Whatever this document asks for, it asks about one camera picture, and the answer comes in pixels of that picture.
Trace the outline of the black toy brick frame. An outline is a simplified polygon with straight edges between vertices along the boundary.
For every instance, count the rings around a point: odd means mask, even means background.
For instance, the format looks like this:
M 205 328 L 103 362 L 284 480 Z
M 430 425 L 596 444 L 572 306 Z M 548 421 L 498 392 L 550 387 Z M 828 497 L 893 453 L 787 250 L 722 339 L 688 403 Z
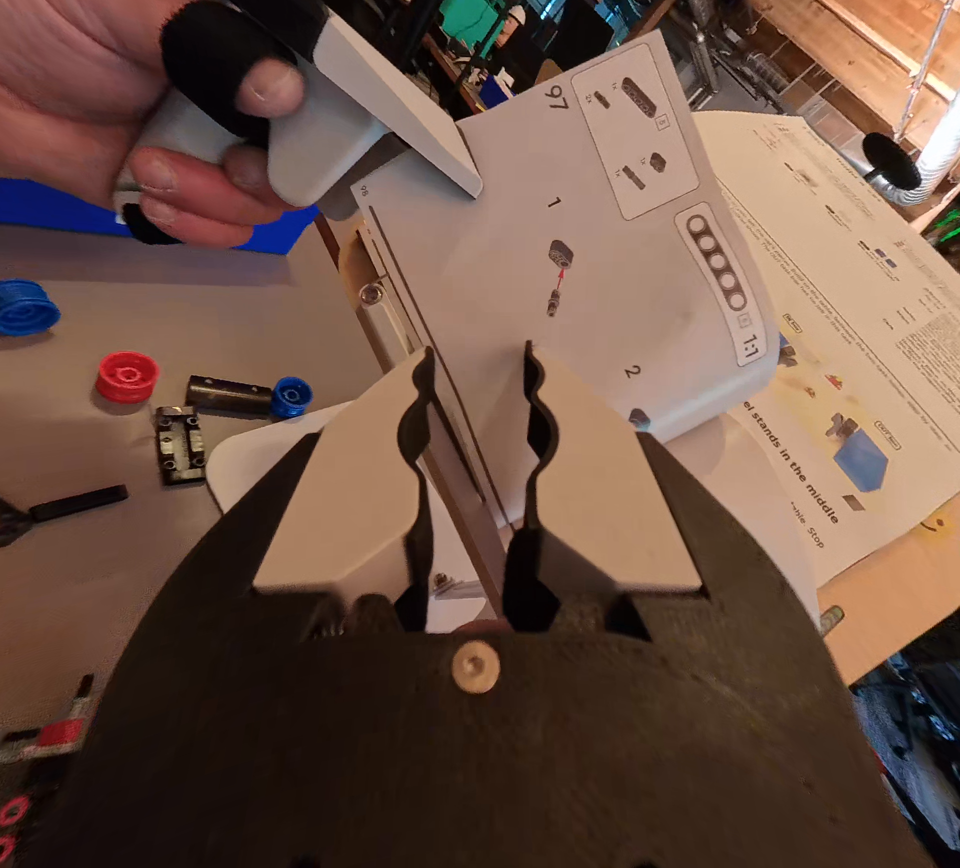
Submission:
M 206 482 L 207 450 L 192 406 L 160 406 L 153 414 L 161 483 L 177 487 Z

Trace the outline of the light wooden board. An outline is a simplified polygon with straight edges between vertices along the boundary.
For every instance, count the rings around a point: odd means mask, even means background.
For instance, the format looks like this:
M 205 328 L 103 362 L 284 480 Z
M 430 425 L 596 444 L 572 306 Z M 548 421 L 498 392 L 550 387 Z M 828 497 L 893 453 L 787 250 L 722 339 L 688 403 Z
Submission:
M 844 613 L 824 644 L 850 686 L 958 609 L 959 497 L 834 576 L 817 598 L 821 612 Z

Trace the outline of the large blue toy wheel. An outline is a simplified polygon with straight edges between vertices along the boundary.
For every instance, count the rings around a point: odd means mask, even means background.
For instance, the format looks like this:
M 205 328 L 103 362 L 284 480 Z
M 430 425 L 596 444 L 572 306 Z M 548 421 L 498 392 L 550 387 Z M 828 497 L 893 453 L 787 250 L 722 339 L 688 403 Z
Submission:
M 1 334 L 42 334 L 61 318 L 60 309 L 39 283 L 19 278 L 1 280 Z

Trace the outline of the black toy beam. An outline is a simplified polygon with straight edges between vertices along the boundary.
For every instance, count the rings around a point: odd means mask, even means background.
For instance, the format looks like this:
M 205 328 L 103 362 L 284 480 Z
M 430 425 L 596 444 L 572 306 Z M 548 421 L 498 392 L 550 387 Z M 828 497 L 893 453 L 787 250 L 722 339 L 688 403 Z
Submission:
M 129 492 L 125 485 L 115 485 L 54 500 L 52 502 L 43 502 L 30 507 L 28 509 L 28 515 L 35 525 L 44 524 L 100 507 L 125 502 L 128 497 Z

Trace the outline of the red and grey toy part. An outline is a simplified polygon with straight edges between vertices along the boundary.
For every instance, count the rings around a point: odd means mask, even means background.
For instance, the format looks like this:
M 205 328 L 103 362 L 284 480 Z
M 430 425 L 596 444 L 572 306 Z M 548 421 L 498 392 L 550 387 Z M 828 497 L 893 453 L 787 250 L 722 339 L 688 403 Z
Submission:
M 63 718 L 41 728 L 8 731 L 1 742 L 1 765 L 11 766 L 73 754 L 80 749 L 92 712 L 95 675 L 84 675 Z

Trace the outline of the large printed instruction sheet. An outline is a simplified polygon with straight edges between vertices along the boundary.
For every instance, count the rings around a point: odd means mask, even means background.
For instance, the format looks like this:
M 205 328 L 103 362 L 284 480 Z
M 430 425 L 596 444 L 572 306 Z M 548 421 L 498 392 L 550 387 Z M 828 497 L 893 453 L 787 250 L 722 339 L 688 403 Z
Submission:
M 822 587 L 958 495 L 958 274 L 802 118 L 693 118 L 780 351 L 730 415 L 771 461 Z

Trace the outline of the small blue toy wheel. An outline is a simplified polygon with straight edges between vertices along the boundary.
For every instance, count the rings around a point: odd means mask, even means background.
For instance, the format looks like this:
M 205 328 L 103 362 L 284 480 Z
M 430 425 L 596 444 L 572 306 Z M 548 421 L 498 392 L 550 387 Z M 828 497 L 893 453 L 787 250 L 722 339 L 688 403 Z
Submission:
M 313 403 L 314 393 L 305 380 L 287 376 L 278 380 L 270 395 L 270 416 L 288 420 L 303 416 Z

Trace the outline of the toy building instruction booklet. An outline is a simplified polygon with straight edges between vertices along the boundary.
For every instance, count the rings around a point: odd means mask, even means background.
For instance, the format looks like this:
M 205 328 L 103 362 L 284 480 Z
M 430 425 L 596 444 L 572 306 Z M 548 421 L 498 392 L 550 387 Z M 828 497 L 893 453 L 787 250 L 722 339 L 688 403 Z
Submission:
M 408 150 L 353 187 L 360 237 L 495 529 L 522 524 L 525 348 L 574 447 L 670 441 L 771 381 L 779 335 L 659 31 L 459 127 L 484 187 Z

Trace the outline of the person's left hand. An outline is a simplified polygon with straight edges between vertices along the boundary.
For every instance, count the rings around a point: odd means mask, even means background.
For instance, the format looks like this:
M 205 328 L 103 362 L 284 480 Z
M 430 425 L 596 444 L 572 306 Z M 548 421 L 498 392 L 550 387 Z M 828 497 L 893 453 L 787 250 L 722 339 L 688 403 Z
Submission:
M 151 225 L 178 241 L 234 248 L 294 211 L 267 152 L 222 162 L 137 142 L 170 83 L 162 29 L 195 0 L 1 0 L 2 177 L 111 210 L 127 173 Z

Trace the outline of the black toy axle connector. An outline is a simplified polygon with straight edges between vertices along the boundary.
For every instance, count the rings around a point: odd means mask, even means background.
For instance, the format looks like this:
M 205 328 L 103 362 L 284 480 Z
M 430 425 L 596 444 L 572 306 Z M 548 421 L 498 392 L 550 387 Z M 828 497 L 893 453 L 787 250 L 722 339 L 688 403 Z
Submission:
M 185 404 L 223 416 L 267 419 L 271 416 L 272 392 L 263 385 L 192 375 L 186 385 Z

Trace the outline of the silver air duct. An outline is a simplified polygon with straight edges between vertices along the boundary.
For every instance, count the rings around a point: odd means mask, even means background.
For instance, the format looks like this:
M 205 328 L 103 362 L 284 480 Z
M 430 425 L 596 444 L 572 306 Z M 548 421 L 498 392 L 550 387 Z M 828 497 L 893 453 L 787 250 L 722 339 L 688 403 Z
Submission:
M 959 96 L 948 105 L 917 158 L 880 133 L 866 135 L 862 148 L 870 165 L 865 179 L 884 198 L 900 207 L 927 202 L 958 158 Z

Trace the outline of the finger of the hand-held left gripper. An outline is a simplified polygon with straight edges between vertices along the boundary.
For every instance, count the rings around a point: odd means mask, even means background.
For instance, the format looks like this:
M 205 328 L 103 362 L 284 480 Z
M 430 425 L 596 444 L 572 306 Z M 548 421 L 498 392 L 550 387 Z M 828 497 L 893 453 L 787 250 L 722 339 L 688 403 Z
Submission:
M 483 180 L 457 123 L 343 18 L 331 13 L 326 20 L 313 54 L 318 72 L 470 197 L 478 197 Z

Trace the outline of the red toy wheel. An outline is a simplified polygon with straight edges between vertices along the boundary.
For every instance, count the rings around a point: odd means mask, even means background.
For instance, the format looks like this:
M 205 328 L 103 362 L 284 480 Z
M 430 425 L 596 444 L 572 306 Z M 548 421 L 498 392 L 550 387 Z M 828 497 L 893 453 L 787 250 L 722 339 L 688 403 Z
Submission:
M 138 405 L 150 399 L 160 370 L 150 356 L 129 350 L 113 352 L 100 360 L 94 389 L 109 402 Z

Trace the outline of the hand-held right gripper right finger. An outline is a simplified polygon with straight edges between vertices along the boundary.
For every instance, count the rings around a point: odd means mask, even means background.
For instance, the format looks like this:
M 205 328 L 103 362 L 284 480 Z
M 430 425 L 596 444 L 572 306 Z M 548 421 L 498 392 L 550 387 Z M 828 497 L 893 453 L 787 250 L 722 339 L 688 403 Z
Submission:
M 503 576 L 515 632 L 647 632 L 636 597 L 702 577 L 637 432 L 533 342 L 523 353 L 534 467 Z

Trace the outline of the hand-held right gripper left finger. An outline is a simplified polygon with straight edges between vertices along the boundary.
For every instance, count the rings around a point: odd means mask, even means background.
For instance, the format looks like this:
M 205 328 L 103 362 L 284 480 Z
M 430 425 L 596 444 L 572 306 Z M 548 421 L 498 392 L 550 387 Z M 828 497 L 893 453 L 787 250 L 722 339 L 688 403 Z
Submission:
M 378 595 L 405 630 L 426 629 L 434 529 L 421 460 L 435 365 L 419 349 L 318 434 L 253 579 L 258 593 L 319 592 L 345 612 Z

